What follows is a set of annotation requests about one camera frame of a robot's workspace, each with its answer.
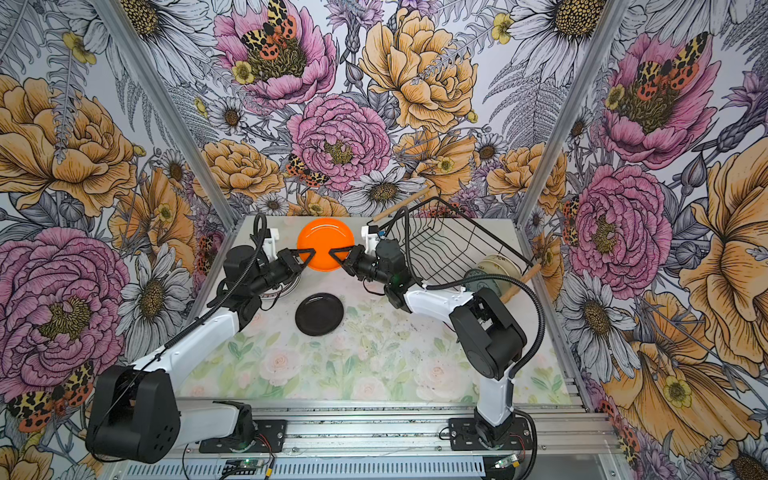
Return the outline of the black plate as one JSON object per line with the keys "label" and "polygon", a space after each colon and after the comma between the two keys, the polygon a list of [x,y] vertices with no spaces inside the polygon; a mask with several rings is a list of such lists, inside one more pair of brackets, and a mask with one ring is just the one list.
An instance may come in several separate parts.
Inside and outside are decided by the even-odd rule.
{"label": "black plate", "polygon": [[319,337],[338,328],[344,314],[344,305],[337,296],[327,292],[315,293],[297,306],[295,323],[303,334]]}

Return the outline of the orange plate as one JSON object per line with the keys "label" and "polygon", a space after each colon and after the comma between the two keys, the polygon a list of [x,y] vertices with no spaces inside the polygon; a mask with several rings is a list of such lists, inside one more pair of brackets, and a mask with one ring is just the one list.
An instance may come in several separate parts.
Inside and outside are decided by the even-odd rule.
{"label": "orange plate", "polygon": [[319,272],[331,272],[341,266],[330,257],[329,250],[354,245],[354,235],[346,223],[334,218],[318,218],[299,233],[296,248],[314,248],[316,255],[308,267]]}

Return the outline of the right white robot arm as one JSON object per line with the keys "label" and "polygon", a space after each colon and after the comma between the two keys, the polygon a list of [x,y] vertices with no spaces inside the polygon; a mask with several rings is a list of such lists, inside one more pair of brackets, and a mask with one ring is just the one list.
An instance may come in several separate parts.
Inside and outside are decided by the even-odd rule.
{"label": "right white robot arm", "polygon": [[380,241],[373,254],[363,245],[333,248],[329,255],[345,272],[372,280],[396,309],[449,324],[471,367],[480,375],[475,431],[489,449],[501,447],[514,418],[514,374],[527,343],[525,332],[491,289],[429,285],[410,269],[395,240]]}

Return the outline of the beige green rimmed plate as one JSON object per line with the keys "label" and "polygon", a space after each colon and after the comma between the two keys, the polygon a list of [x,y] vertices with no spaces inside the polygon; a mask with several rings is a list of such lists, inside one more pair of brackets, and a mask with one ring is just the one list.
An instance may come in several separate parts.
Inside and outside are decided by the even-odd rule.
{"label": "beige green rimmed plate", "polygon": [[[520,280],[522,273],[520,268],[510,259],[503,255],[492,254],[479,261],[473,268],[468,270],[464,278],[471,279],[482,275],[502,275]],[[478,291],[482,288],[489,288],[499,297],[509,291],[513,284],[504,280],[484,279],[467,282],[464,287],[470,291]]]}

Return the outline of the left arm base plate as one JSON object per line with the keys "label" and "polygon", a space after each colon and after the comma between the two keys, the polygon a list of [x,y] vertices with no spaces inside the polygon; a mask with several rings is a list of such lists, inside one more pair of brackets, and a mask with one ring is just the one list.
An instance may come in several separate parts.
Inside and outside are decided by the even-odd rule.
{"label": "left arm base plate", "polygon": [[244,432],[201,441],[199,452],[203,454],[281,453],[286,439],[287,425],[286,420],[257,419]]}

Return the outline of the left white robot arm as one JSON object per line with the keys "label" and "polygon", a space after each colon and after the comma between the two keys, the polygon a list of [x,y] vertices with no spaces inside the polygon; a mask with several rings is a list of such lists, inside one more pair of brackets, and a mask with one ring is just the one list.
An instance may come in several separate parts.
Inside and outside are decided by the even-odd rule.
{"label": "left white robot arm", "polygon": [[85,440],[99,461],[153,464],[173,448],[211,439],[248,446],[256,437],[250,406],[217,400],[185,404],[176,392],[192,371],[253,319],[264,293],[298,278],[315,251],[232,248],[225,277],[208,311],[155,351],[129,366],[112,366],[95,382]]}

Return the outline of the rearmost green red rimmed plate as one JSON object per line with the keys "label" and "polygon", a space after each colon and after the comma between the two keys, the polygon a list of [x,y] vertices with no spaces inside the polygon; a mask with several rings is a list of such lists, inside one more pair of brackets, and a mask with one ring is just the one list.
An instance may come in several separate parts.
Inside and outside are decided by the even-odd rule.
{"label": "rearmost green red rimmed plate", "polygon": [[262,300],[274,300],[277,297],[282,298],[283,296],[289,295],[292,291],[294,291],[299,283],[300,277],[296,276],[289,281],[283,282],[275,288],[266,291],[265,293],[261,294],[260,297]]}

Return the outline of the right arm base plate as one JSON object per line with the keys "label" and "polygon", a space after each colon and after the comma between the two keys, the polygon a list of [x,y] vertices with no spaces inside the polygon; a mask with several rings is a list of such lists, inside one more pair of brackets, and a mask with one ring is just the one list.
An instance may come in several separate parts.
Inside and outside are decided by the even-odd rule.
{"label": "right arm base plate", "polygon": [[481,417],[450,418],[447,427],[453,451],[521,450],[533,445],[533,430],[520,414],[512,414],[500,426]]}

